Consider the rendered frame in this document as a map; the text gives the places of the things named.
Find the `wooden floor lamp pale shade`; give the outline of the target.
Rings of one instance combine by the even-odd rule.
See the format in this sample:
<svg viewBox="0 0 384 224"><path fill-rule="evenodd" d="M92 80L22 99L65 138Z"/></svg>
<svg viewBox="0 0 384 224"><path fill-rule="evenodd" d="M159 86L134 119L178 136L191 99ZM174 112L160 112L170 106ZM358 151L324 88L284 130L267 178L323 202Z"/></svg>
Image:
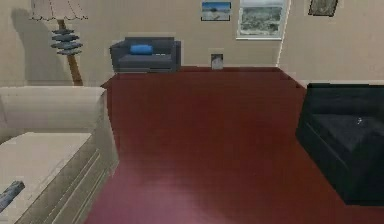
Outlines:
<svg viewBox="0 0 384 224"><path fill-rule="evenodd" d="M52 48L59 55L67 58L73 85L82 86L83 80L75 56L81 53L83 46L80 37L73 29L69 29L66 21L85 20L87 15L81 6L81 0L30 0L32 15L35 21L56 21L58 28L53 30Z"/></svg>

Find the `small grey framed picture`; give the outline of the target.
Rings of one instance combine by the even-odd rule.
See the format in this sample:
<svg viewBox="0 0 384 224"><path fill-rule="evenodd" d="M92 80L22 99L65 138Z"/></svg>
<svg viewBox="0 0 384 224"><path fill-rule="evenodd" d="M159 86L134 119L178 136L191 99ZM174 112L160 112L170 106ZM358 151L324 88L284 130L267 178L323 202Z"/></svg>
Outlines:
<svg viewBox="0 0 384 224"><path fill-rule="evenodd" d="M213 70L220 70L223 68L223 55L212 54L211 55L211 68Z"/></svg>

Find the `blue cushion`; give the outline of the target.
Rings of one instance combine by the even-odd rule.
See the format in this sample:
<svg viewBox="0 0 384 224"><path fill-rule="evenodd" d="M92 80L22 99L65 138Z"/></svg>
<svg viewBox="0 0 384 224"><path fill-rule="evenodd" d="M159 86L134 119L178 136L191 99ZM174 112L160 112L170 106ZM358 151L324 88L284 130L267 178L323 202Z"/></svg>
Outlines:
<svg viewBox="0 0 384 224"><path fill-rule="evenodd" d="M152 55L153 47L147 44L134 44L130 46L130 53L132 55Z"/></svg>

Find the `white framed window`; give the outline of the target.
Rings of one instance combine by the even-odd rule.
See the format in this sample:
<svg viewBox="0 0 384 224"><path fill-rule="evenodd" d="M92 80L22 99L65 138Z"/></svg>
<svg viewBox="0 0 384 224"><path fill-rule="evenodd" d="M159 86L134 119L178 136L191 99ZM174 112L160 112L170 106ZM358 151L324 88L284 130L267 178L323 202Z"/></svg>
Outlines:
<svg viewBox="0 0 384 224"><path fill-rule="evenodd" d="M240 0L237 39L280 40L286 0Z"/></svg>

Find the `beige sofa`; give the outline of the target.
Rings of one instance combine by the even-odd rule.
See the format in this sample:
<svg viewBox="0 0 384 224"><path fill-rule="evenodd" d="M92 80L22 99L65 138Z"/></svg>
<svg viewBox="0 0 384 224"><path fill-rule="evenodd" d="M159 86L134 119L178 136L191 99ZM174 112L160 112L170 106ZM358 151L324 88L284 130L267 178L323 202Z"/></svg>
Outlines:
<svg viewBox="0 0 384 224"><path fill-rule="evenodd" d="M0 87L0 224L84 224L119 157L102 87Z"/></svg>

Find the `grey remote control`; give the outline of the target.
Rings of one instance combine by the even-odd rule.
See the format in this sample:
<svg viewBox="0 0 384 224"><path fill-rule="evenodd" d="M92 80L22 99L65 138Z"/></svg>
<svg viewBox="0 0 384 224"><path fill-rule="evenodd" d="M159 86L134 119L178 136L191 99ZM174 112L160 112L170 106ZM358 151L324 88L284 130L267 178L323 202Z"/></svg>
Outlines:
<svg viewBox="0 0 384 224"><path fill-rule="evenodd" d="M0 213L8 207L24 188L23 181L14 181L0 194Z"/></svg>

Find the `blue framed wall picture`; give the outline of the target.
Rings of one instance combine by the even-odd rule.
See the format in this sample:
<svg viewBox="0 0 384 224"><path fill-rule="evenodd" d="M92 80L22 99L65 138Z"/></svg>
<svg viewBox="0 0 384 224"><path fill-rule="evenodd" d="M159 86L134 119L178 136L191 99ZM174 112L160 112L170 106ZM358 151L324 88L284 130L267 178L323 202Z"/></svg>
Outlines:
<svg viewBox="0 0 384 224"><path fill-rule="evenodd" d="M232 4L224 1L203 1L201 3L202 21L229 21Z"/></svg>

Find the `dark framed wall picture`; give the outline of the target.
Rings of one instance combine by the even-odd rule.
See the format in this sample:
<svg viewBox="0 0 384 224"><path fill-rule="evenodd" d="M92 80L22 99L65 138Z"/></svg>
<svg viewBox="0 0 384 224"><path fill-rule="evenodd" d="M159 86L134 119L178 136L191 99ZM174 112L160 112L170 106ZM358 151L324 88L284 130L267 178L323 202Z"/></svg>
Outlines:
<svg viewBox="0 0 384 224"><path fill-rule="evenodd" d="M311 0L308 14L312 16L333 17L338 0Z"/></svg>

